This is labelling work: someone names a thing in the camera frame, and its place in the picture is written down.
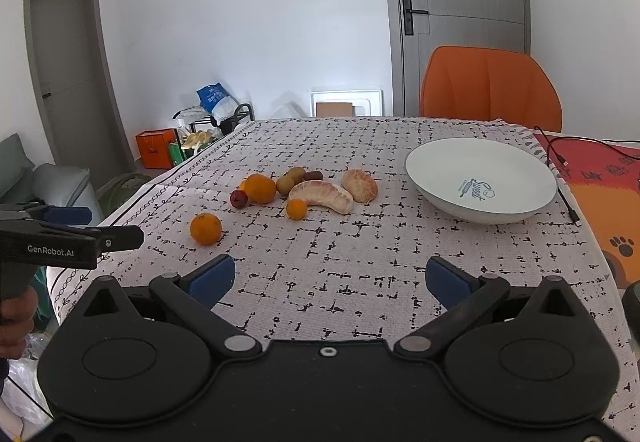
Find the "tangerine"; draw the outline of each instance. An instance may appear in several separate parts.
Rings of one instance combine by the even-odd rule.
[[[287,214],[291,219],[302,219],[306,216],[306,202],[299,198],[294,198],[287,202]]]
[[[276,196],[276,182],[260,173],[254,173],[244,181],[244,192],[254,202],[269,203]]]
[[[212,245],[222,236],[222,223],[216,215],[201,213],[191,220],[191,237],[201,245]]]

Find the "red fruit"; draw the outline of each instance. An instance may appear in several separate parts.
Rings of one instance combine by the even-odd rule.
[[[236,189],[229,196],[229,201],[231,202],[231,206],[236,209],[242,209],[246,203],[249,201],[249,198],[242,189]]]

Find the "door handle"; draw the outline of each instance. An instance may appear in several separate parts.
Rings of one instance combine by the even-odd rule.
[[[428,16],[429,11],[414,9],[411,0],[402,0],[402,14],[404,15],[404,34],[412,36],[414,34],[414,14]]]

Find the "bowl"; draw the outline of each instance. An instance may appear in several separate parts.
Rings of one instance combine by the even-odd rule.
[[[427,201],[474,223],[522,221],[558,191],[556,176],[532,154],[488,139],[431,141],[411,151],[404,165]]]

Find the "white wall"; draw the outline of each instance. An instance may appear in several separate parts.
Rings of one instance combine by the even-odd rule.
[[[52,162],[27,61],[22,0],[0,0],[0,139],[19,133],[36,164]]]
[[[640,0],[531,0],[531,55],[564,131],[640,139]]]
[[[126,128],[165,127],[222,82],[258,118],[314,89],[382,89],[392,110],[386,0],[100,0]]]

